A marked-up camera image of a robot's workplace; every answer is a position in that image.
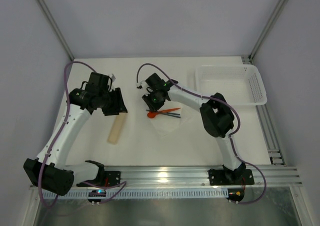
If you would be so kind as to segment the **orange plastic spoon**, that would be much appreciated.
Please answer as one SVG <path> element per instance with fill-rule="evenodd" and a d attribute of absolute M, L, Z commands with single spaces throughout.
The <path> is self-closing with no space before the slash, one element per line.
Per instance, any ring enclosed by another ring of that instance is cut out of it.
<path fill-rule="evenodd" d="M 155 118 L 157 115 L 163 114 L 163 112 L 148 112 L 147 117 L 150 119 Z"/>

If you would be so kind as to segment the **white paper napkin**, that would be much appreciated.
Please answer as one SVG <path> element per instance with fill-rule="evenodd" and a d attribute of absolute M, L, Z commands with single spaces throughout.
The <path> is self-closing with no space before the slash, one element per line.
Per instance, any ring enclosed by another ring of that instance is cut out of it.
<path fill-rule="evenodd" d="M 160 136 L 170 134 L 190 118 L 188 110 L 178 102 L 168 101 L 160 111 L 174 108 L 179 108 L 178 110 L 172 111 L 172 113 L 174 113 L 175 116 L 179 116 L 179 118 L 163 114 L 159 114 L 152 119 L 150 118 L 151 124 Z"/>

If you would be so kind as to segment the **orange plastic fork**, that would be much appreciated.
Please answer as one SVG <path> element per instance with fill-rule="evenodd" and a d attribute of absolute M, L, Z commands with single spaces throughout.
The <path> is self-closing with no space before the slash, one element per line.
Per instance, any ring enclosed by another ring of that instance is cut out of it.
<path fill-rule="evenodd" d="M 180 110 L 180 108 L 171 108 L 171 109 L 166 109 L 166 110 L 161 110 L 159 113 L 167 113 L 167 114 L 172 114 L 174 111 Z"/>

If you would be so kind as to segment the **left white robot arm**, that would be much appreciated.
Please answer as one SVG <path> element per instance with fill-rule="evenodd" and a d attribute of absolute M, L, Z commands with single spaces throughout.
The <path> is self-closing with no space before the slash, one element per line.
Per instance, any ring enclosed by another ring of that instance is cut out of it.
<path fill-rule="evenodd" d="M 81 88 L 67 93 L 68 100 L 58 127 L 35 159 L 26 159 L 23 168 L 33 186 L 64 196 L 73 186 L 106 185 L 107 174 L 102 163 L 86 160 L 67 165 L 67 158 L 84 124 L 94 111 L 105 116 L 127 113 L 121 89 L 115 88 L 115 76 L 90 74 Z"/>

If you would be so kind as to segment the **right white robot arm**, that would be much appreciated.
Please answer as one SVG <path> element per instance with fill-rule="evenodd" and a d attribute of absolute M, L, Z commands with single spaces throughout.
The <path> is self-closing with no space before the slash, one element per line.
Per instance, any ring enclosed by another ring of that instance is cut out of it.
<path fill-rule="evenodd" d="M 243 179 L 246 165 L 237 155 L 232 139 L 236 116 L 221 94 L 202 96 L 182 88 L 175 80 L 164 81 L 156 73 L 137 82 L 136 87 L 145 91 L 142 99 L 152 112 L 160 110 L 166 101 L 178 102 L 199 112 L 205 131 L 215 138 L 219 146 L 224 178 L 230 184 L 239 183 Z"/>

